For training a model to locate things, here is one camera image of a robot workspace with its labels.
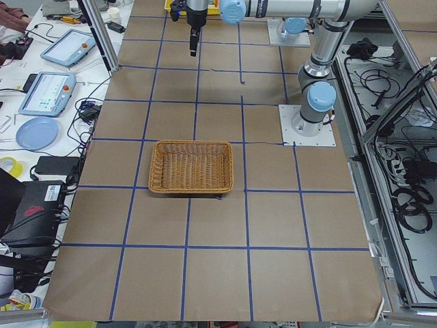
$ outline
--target tablet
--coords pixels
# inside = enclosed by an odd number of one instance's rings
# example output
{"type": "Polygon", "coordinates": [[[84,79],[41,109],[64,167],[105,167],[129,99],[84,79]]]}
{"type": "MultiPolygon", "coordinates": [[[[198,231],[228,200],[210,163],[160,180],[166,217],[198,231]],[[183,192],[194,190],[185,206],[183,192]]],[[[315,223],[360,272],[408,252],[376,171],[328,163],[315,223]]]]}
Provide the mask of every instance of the tablet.
{"type": "Polygon", "coordinates": [[[96,45],[90,33],[70,29],[41,53],[41,58],[71,67],[79,62],[96,45]]]}
{"type": "Polygon", "coordinates": [[[40,72],[18,109],[19,114],[58,116],[70,99],[76,76],[72,73],[40,72]]]}

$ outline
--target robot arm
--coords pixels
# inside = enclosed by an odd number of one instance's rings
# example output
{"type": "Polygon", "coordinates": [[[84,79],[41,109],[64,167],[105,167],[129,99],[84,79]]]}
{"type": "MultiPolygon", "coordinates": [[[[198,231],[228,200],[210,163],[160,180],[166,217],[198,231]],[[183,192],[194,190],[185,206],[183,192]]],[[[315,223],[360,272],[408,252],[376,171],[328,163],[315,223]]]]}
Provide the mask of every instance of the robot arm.
{"type": "Polygon", "coordinates": [[[299,71],[303,105],[292,118],[292,128],[305,137],[316,136],[326,113],[333,108],[337,93],[323,81],[354,20],[371,12],[378,0],[220,0],[220,15],[230,24],[245,16],[255,18],[324,18],[315,38],[314,50],[299,71]]]}
{"type": "Polygon", "coordinates": [[[378,0],[220,0],[220,15],[229,24],[244,17],[325,18],[305,72],[326,77],[351,22],[371,12],[378,0]]]}
{"type": "Polygon", "coordinates": [[[200,31],[206,24],[206,16],[208,15],[208,3],[208,0],[175,0],[170,6],[170,15],[173,22],[176,22],[179,19],[181,11],[186,12],[186,21],[191,26],[191,57],[196,57],[197,54],[197,44],[200,39],[200,31]]]}

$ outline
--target basket rim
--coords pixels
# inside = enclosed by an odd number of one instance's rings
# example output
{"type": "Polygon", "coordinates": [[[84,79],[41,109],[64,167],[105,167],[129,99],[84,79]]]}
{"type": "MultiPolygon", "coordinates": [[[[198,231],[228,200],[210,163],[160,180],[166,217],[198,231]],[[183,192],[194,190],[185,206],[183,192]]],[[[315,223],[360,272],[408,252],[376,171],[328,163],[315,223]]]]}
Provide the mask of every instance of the basket rim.
{"type": "Polygon", "coordinates": [[[150,170],[149,170],[149,181],[148,181],[148,187],[149,190],[154,192],[154,193],[228,193],[232,190],[232,188],[234,187],[234,151],[232,149],[232,145],[230,142],[228,141],[204,141],[204,140],[171,140],[171,139],[164,139],[164,140],[159,140],[157,141],[154,146],[153,146],[153,150],[152,150],[152,160],[150,162],[150,170]],[[154,187],[154,183],[153,183],[153,175],[154,175],[154,161],[155,161],[155,155],[156,152],[158,151],[158,147],[161,144],[197,144],[197,145],[206,145],[206,144],[214,144],[214,145],[224,145],[227,146],[227,148],[229,149],[229,153],[230,153],[230,157],[229,157],[229,168],[230,168],[230,172],[229,172],[229,179],[230,179],[230,184],[227,188],[205,188],[205,189],[200,189],[200,188],[191,188],[191,189],[181,189],[181,188],[162,188],[162,189],[157,189],[154,187]]]}

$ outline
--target charger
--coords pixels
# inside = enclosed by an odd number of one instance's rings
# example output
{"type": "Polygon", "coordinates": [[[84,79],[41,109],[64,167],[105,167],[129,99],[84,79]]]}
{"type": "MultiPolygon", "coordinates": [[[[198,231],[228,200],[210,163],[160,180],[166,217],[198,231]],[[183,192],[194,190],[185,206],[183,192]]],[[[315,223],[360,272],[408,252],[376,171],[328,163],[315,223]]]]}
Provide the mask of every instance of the charger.
{"type": "Polygon", "coordinates": [[[117,23],[114,23],[114,22],[109,22],[108,23],[108,28],[112,29],[113,31],[116,31],[117,33],[123,33],[126,30],[124,28],[124,26],[122,26],[120,24],[117,24],[117,23]]]}

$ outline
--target blue joint cap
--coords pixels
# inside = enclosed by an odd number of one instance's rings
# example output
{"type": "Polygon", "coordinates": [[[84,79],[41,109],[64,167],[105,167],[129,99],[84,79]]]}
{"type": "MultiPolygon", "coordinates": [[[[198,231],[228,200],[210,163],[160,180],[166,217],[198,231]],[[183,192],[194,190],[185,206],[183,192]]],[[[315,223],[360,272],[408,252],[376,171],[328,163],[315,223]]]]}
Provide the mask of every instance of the blue joint cap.
{"type": "Polygon", "coordinates": [[[337,92],[328,82],[319,81],[309,87],[307,98],[309,105],[315,111],[324,113],[333,107],[337,92]]]}
{"type": "Polygon", "coordinates": [[[307,27],[307,19],[303,17],[289,17],[284,23],[285,30],[290,34],[299,34],[307,27]]]}
{"type": "Polygon", "coordinates": [[[246,16],[244,0],[220,0],[218,4],[220,16],[228,24],[238,24],[246,16]]]}

